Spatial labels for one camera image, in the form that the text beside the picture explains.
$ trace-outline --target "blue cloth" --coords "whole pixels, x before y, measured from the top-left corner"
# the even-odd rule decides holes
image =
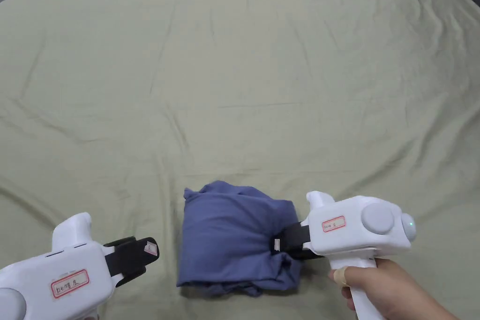
[[[298,286],[301,261],[270,254],[269,239],[298,222],[291,201],[273,200],[251,186],[223,181],[199,192],[186,188],[183,243],[177,286],[197,286],[207,296]]]

